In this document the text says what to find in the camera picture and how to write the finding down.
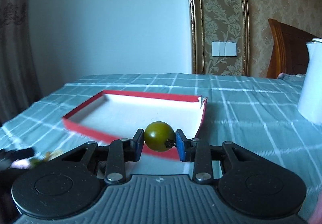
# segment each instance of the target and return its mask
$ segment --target black circular pad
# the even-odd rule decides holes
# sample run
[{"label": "black circular pad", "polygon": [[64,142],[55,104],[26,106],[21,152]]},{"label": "black circular pad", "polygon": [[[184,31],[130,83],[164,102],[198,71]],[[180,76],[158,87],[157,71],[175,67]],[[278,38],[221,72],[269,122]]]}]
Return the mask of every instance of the black circular pad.
[{"label": "black circular pad", "polygon": [[234,209],[260,219],[277,219],[299,211],[306,196],[303,180],[276,164],[245,161],[218,183],[218,191]]},{"label": "black circular pad", "polygon": [[59,174],[49,174],[36,181],[36,190],[47,196],[59,196],[68,192],[73,186],[70,177]]},{"label": "black circular pad", "polygon": [[20,176],[12,197],[23,214],[61,219],[88,208],[100,191],[99,180],[83,164],[53,160]]}]

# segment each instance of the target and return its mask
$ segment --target damask wallpaper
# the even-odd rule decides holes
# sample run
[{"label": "damask wallpaper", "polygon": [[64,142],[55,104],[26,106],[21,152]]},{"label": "damask wallpaper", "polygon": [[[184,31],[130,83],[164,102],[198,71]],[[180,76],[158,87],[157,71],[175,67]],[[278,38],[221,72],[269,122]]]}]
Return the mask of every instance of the damask wallpaper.
[{"label": "damask wallpaper", "polygon": [[250,75],[266,77],[273,49],[267,19],[322,37],[322,0],[248,0],[250,21]]},{"label": "damask wallpaper", "polygon": [[[205,73],[241,75],[244,46],[241,0],[202,0],[205,34]],[[237,43],[237,57],[213,57],[212,41]]]}]

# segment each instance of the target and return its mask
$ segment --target cardboard box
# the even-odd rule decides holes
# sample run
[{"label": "cardboard box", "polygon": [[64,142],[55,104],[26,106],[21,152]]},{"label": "cardboard box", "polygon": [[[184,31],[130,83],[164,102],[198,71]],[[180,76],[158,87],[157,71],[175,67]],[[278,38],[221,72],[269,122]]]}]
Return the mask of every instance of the cardboard box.
[{"label": "cardboard box", "polygon": [[[108,144],[119,138],[131,139],[137,129],[145,129],[154,121],[166,122],[174,131],[182,129],[191,139],[201,127],[206,102],[202,96],[104,90],[62,119],[67,129]],[[155,152],[144,145],[143,154],[179,160],[175,147]]]}]

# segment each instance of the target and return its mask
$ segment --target green tomato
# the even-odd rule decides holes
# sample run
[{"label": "green tomato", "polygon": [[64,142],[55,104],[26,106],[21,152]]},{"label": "green tomato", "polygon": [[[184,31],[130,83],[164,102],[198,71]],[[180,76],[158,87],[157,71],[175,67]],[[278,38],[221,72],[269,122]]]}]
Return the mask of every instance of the green tomato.
[{"label": "green tomato", "polygon": [[30,162],[30,165],[31,165],[31,168],[35,168],[37,167],[38,165],[40,165],[41,163],[43,163],[42,160],[39,160],[39,159],[36,159],[36,158],[31,158],[29,159],[29,162]]},{"label": "green tomato", "polygon": [[151,150],[167,151],[172,148],[175,142],[175,133],[167,123],[155,121],[145,129],[144,142]]}]

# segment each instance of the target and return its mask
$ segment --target gold wall trim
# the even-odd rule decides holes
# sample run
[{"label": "gold wall trim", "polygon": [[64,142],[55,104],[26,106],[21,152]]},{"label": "gold wall trim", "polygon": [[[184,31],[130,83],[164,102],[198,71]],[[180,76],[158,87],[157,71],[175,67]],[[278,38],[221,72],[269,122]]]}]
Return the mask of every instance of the gold wall trim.
[{"label": "gold wall trim", "polygon": [[243,69],[242,75],[249,75],[249,15],[248,15],[248,3],[247,0],[241,0],[241,7],[243,9],[243,25],[244,25],[244,48],[243,48]]},{"label": "gold wall trim", "polygon": [[192,31],[192,73],[204,74],[204,34],[201,0],[189,0]]}]

